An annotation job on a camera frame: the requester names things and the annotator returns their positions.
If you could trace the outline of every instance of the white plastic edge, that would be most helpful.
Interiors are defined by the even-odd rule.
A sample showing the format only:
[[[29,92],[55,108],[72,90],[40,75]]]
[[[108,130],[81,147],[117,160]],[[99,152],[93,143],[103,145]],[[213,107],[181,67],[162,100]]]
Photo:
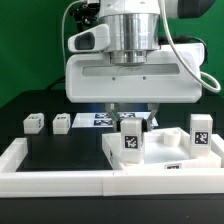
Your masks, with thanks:
[[[220,145],[220,138],[212,137],[212,142]],[[6,155],[20,151],[24,154],[16,157],[19,165],[26,149],[26,139],[16,139],[0,157],[0,165],[5,159],[15,162]],[[1,170],[1,198],[224,193],[224,169],[15,173],[14,168]]]

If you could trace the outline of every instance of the metal component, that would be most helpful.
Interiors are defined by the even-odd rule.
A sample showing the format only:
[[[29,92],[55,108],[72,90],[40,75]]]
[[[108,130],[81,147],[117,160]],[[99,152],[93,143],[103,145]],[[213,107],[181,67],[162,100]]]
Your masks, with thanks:
[[[110,53],[112,64],[135,65],[143,64],[146,60],[147,51],[113,51]]]
[[[148,50],[159,49],[158,22],[155,14],[124,14],[101,18],[109,27],[113,64],[142,64]]]
[[[117,112],[118,105],[115,103],[106,103],[105,109],[106,112],[109,114],[110,118],[112,119],[114,131],[117,132],[118,130],[117,124],[118,121],[120,120],[120,115]]]
[[[156,113],[159,109],[159,104],[158,103],[149,103],[148,104],[148,110],[151,110],[151,113],[147,119],[147,129],[148,131],[152,131],[154,128],[152,120],[155,118]]]

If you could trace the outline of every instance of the white block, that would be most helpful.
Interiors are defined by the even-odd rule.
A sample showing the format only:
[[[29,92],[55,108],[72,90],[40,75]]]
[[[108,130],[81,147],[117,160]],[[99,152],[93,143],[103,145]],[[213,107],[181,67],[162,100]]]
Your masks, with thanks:
[[[191,158],[206,157],[211,151],[211,135],[213,120],[210,115],[191,115]]]
[[[139,163],[143,159],[142,118],[125,118],[121,122],[121,154],[124,162]]]
[[[38,134],[44,127],[44,115],[42,113],[30,114],[23,121],[25,134]]]
[[[181,133],[178,129],[167,131],[164,133],[164,144],[170,147],[180,145]]]
[[[55,135],[66,135],[71,127],[70,114],[58,114],[53,120],[53,133]]]

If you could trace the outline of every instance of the black table surface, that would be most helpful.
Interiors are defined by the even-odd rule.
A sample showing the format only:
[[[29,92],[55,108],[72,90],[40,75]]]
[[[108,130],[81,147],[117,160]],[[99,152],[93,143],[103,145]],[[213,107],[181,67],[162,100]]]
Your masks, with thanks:
[[[120,104],[122,112],[147,112],[146,104]],[[105,112],[104,104],[72,104],[63,90],[27,91],[0,109],[0,152],[24,137],[23,120],[44,113],[45,128],[25,136],[29,154],[17,172],[49,170],[109,170],[101,147],[102,133],[112,128],[71,129],[54,136],[56,114]],[[180,127],[189,132],[191,114],[210,114],[213,133],[224,137],[224,99],[203,93],[195,104],[161,104],[159,128]],[[125,197],[61,197],[0,199],[1,223],[223,223],[224,195],[144,195]]]

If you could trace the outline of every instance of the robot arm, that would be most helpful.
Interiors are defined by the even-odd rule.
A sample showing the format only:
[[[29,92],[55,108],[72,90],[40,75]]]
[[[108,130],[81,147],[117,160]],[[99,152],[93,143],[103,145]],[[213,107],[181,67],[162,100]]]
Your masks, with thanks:
[[[158,43],[162,16],[197,18],[215,0],[101,0],[100,25],[71,37],[75,53],[66,66],[66,92],[72,102],[194,103],[201,97],[202,44],[175,47]],[[98,5],[98,1],[87,1]],[[219,83],[212,91],[220,91]]]

